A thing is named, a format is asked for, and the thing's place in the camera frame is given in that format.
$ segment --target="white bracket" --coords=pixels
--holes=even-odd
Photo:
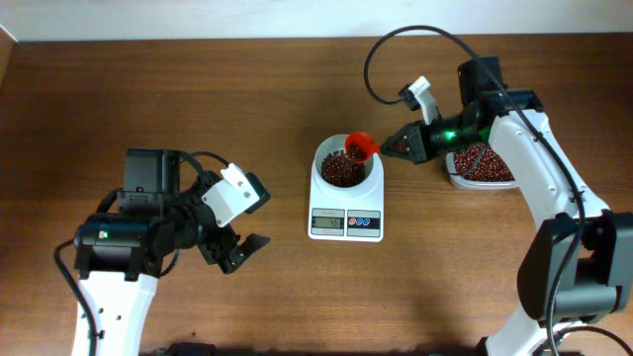
[[[422,110],[422,118],[426,125],[429,125],[433,120],[439,119],[437,102],[428,91],[430,87],[431,83],[429,83],[424,76],[417,78],[417,80],[408,87],[408,90],[413,93],[415,100],[419,103]]]
[[[95,317],[98,338],[97,355],[138,355],[142,327],[158,280],[144,274],[134,282],[126,281],[123,272],[90,272],[88,279],[77,284]],[[77,304],[77,328],[72,356],[88,354],[88,318]]]
[[[202,196],[202,200],[216,215],[218,226],[224,227],[257,203],[259,195],[241,169],[233,163],[220,172],[225,179],[214,184]]]

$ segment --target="wooden table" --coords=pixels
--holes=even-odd
[[[633,36],[464,39],[501,56],[511,87],[536,91],[580,174],[614,211],[631,211]],[[375,40],[18,44],[0,95],[0,354],[70,353],[76,302],[52,251],[122,185],[128,147],[215,151],[273,196],[234,223],[273,238],[235,274],[191,249],[160,280],[143,351],[174,341],[428,351],[499,329],[535,233],[518,191],[458,191],[440,160],[384,159],[385,239],[308,239],[318,144],[355,130],[386,137],[419,119],[367,93],[362,65]],[[439,37],[398,38],[378,52],[372,81],[394,97],[423,74],[442,113],[454,114],[456,67],[467,59]],[[193,170],[183,177],[188,186]],[[68,265],[73,257],[64,253]],[[633,342],[633,308],[600,325]],[[564,348],[623,354],[591,334]]]

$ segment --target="digital kitchen scale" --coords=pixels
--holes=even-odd
[[[316,150],[310,185],[308,236],[313,239],[379,242],[383,239],[383,162],[374,153],[365,161],[365,180],[350,188],[335,187],[320,176],[323,160],[345,149],[347,134],[326,139]]]

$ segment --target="white container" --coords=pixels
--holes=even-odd
[[[449,172],[456,172],[455,161],[453,160],[453,153],[446,154],[446,169]],[[462,176],[449,174],[451,177],[451,184],[457,189],[466,190],[500,190],[500,189],[513,189],[518,188],[516,181],[509,182],[479,182],[468,180]]]

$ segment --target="black cable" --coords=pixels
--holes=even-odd
[[[117,195],[121,191],[123,191],[123,188],[117,188],[108,193],[108,195],[101,201],[101,203],[99,203],[99,206],[97,207],[97,213],[107,213],[110,210],[110,207],[112,207],[112,205],[117,200]]]
[[[217,159],[221,164],[225,165],[226,167],[228,167],[228,161],[225,160],[224,158],[222,158],[219,154],[215,154],[213,152],[209,152],[209,151],[196,151],[191,153],[191,155],[193,157],[199,156],[199,155],[204,155],[204,156],[208,156],[208,157],[212,157]]]
[[[369,68],[369,60],[373,56],[373,54],[376,51],[376,49],[378,48],[378,46],[383,44],[386,40],[392,38],[393,36],[395,36],[397,34],[400,34],[400,33],[403,33],[403,32],[407,32],[407,31],[414,31],[414,30],[432,31],[434,33],[440,34],[440,35],[444,36],[445,38],[449,39],[450,41],[452,41],[454,44],[458,45],[468,55],[470,55],[471,58],[473,58],[473,60],[475,60],[477,62],[477,64],[479,64],[479,66],[484,70],[486,75],[488,75],[488,77],[497,86],[498,91],[505,97],[507,102],[510,104],[512,109],[516,112],[516,114],[519,116],[519,118],[521,118],[523,123],[530,130],[530,132],[532,134],[534,134],[536,139],[539,140],[543,144],[543,146],[545,147],[547,152],[552,156],[552,159],[554,159],[556,164],[559,166],[559,169],[561,170],[561,172],[565,176],[565,179],[567,180],[568,184],[570,185],[570,189],[572,190],[572,196],[574,197],[574,201],[576,202],[576,204],[578,206],[579,223],[578,223],[578,227],[576,229],[576,234],[574,235],[574,239],[572,240],[572,243],[570,244],[569,249],[565,253],[565,256],[563,257],[563,261],[561,262],[561,265],[559,266],[558,271],[556,272],[556,276],[554,277],[554,285],[552,286],[552,290],[551,290],[550,295],[548,297],[546,320],[545,320],[546,328],[547,328],[547,339],[548,339],[548,341],[550,343],[550,348],[552,350],[552,354],[553,354],[553,356],[560,356],[560,354],[558,353],[558,349],[556,348],[556,342],[555,342],[555,339],[554,339],[554,331],[553,331],[554,305],[556,304],[556,295],[557,295],[558,289],[559,289],[559,287],[561,285],[561,280],[562,280],[562,277],[563,277],[563,273],[565,273],[565,270],[567,269],[567,266],[569,265],[570,261],[572,260],[572,257],[574,256],[574,251],[576,251],[576,249],[580,246],[582,238],[583,238],[583,233],[585,231],[585,224],[586,224],[585,206],[583,204],[583,197],[581,195],[581,192],[579,191],[578,186],[576,185],[576,182],[574,181],[574,178],[572,177],[572,173],[569,171],[569,169],[567,169],[567,167],[565,166],[565,163],[563,162],[561,157],[554,150],[554,147],[552,147],[552,145],[547,141],[547,139],[545,139],[543,137],[543,133],[539,132],[532,125],[532,123],[530,123],[530,121],[527,119],[527,117],[525,116],[523,111],[518,107],[516,102],[509,96],[509,94],[507,93],[507,91],[505,90],[503,85],[501,85],[501,83],[498,81],[498,79],[495,77],[495,75],[482,62],[482,60],[479,58],[479,56],[470,47],[468,47],[468,45],[465,44],[463,41],[461,41],[460,39],[458,39],[454,35],[451,35],[451,34],[447,33],[446,31],[444,31],[442,29],[438,29],[436,27],[426,26],[426,25],[407,26],[407,27],[403,27],[403,28],[391,31],[390,33],[384,35],[381,39],[378,40],[378,42],[370,50],[370,52],[369,52],[369,54],[367,56],[367,60],[365,61],[365,84],[367,86],[367,89],[369,90],[369,93],[376,100],[378,100],[379,102],[384,103],[384,104],[396,104],[397,103],[397,102],[394,102],[394,101],[386,101],[384,99],[381,99],[380,97],[378,97],[376,95],[376,93],[373,92],[373,90],[371,90],[371,87],[368,85],[369,81],[368,81],[368,76],[367,76],[367,72],[368,72],[368,68]]]
[[[490,144],[486,142],[486,144],[484,144],[482,149],[479,150],[479,153],[477,153],[477,157],[475,157],[475,160],[473,161],[473,163],[471,163],[471,166],[468,167],[467,170],[465,170],[464,172],[461,172],[461,173],[448,172],[448,174],[450,174],[450,175],[458,175],[458,176],[461,176],[461,177],[467,176],[470,172],[472,172],[475,168],[477,168],[477,165],[479,164],[479,161],[482,160],[482,158],[484,158],[484,154],[486,154],[486,151],[488,150],[488,147],[490,147]]]
[[[399,102],[401,102],[404,99],[403,98],[396,99],[396,100],[383,99],[383,98],[379,97],[378,94],[376,94],[376,92],[374,92],[374,89],[372,88],[372,85],[369,83],[369,63],[372,61],[372,57],[374,56],[374,52],[376,52],[376,49],[378,49],[378,47],[380,45],[382,45],[383,42],[388,40],[390,37],[391,36],[386,35],[383,38],[381,38],[379,41],[376,42],[376,44],[374,44],[372,49],[369,51],[369,54],[367,54],[367,58],[365,59],[365,66],[363,68],[363,78],[365,79],[365,87],[369,91],[369,94],[371,94],[372,97],[374,97],[374,99],[378,100],[379,102],[381,102],[383,104],[394,105],[394,104],[398,104]]]
[[[72,279],[70,272],[68,272],[68,269],[63,264],[63,261],[61,260],[61,256],[60,256],[61,250],[67,246],[70,246],[71,244],[73,244],[73,242],[74,242],[74,239],[71,238],[67,240],[66,242],[63,242],[58,247],[56,247],[55,252],[53,253],[53,257],[55,258],[55,264],[57,265],[57,268],[59,268],[59,272],[61,272],[61,274],[63,275],[63,278],[68,283],[68,286],[70,286],[70,289],[72,290],[72,294],[75,295],[77,302],[79,302],[79,305],[83,309],[83,313],[88,318],[88,338],[90,339],[89,341],[90,348],[88,351],[88,355],[95,356],[97,354],[97,324],[95,322],[95,316],[90,311],[90,307],[88,306],[86,299],[83,297],[83,294],[81,294],[81,291],[79,290],[79,287],[77,286],[77,283],[75,282],[74,279]]]
[[[588,325],[571,326],[571,327],[565,328],[565,329],[557,332],[557,335],[559,336],[559,339],[562,339],[563,336],[565,336],[566,334],[569,334],[569,333],[572,333],[572,332],[577,332],[577,331],[589,331],[589,332],[599,333],[600,335],[604,335],[604,336],[610,338],[611,340],[617,342],[617,344],[620,345],[624,349],[624,351],[626,351],[627,355],[633,356],[633,350],[631,350],[631,347],[629,345],[627,345],[624,340],[622,340],[619,336],[617,336],[616,334],[612,333],[611,331],[605,330],[605,329],[600,328],[600,327],[588,326]]]
[[[180,248],[174,251],[174,257],[171,259],[171,262],[169,262],[167,268],[160,272],[160,277],[165,277],[169,272],[171,272],[171,270],[174,269],[174,267],[176,267],[176,263],[178,263],[178,260],[180,259],[181,252],[182,250]]]

